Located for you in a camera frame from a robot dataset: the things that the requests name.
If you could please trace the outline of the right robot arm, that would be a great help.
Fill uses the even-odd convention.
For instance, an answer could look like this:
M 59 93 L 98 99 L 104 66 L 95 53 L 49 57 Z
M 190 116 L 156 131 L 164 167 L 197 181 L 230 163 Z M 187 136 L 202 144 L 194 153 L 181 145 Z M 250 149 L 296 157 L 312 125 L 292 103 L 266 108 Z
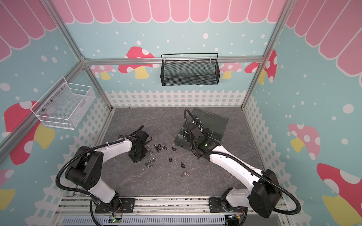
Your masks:
M 299 200 L 288 190 L 280 186 L 276 174 L 253 167 L 232 155 L 220 143 L 210 137 L 206 128 L 187 108 L 183 111 L 186 136 L 190 150 L 198 158 L 205 158 L 224 168 L 237 178 L 246 188 L 230 188 L 221 197 L 222 206 L 229 211 L 231 207 L 247 207 L 263 218 L 272 212 L 284 215 L 296 215 L 301 211 Z M 279 200 L 286 195 L 295 204 L 293 210 L 276 208 Z

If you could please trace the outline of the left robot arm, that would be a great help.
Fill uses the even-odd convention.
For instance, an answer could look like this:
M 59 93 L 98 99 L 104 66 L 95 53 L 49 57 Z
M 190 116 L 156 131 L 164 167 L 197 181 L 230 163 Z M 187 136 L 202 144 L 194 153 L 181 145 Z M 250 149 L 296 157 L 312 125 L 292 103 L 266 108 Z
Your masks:
M 110 188 L 102 179 L 102 166 L 108 160 L 127 153 L 134 163 L 138 163 L 148 152 L 149 135 L 141 125 L 127 136 L 120 135 L 118 140 L 96 147 L 80 147 L 75 156 L 68 161 L 56 175 L 58 188 L 73 191 L 91 197 L 95 205 L 108 212 L 117 212 L 122 208 L 119 193 Z

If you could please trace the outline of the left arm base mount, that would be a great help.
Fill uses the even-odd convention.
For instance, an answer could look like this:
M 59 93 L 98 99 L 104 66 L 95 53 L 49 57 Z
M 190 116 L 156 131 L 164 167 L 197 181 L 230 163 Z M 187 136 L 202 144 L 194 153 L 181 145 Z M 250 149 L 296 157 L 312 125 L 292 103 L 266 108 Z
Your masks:
M 133 213 L 135 198 L 116 198 L 110 203 L 96 204 L 95 213 Z

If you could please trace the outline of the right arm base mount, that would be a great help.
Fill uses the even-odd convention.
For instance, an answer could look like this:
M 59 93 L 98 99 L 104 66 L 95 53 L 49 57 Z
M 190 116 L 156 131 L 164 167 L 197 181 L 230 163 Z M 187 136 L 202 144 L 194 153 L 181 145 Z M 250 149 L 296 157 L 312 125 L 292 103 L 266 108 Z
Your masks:
M 232 207 L 225 199 L 212 196 L 209 198 L 209 211 L 211 213 L 243 213 L 247 207 Z

